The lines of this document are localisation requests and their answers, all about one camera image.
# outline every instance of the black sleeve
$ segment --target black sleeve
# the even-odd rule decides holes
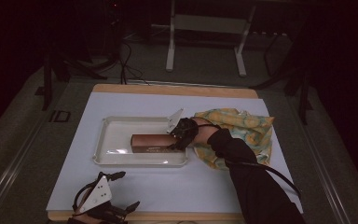
[[[208,144],[218,157],[230,161],[257,162],[254,152],[228,129],[211,135]],[[296,205],[264,169],[227,165],[247,224],[305,223]]]

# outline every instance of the yellow cloth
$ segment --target yellow cloth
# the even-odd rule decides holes
[[[258,163],[269,165],[273,117],[255,116],[234,108],[198,112],[194,117],[207,119],[213,124],[229,129],[232,137],[245,141],[255,153]],[[224,160],[217,158],[210,146],[198,144],[194,146],[194,150],[197,156],[210,167],[227,169]]]

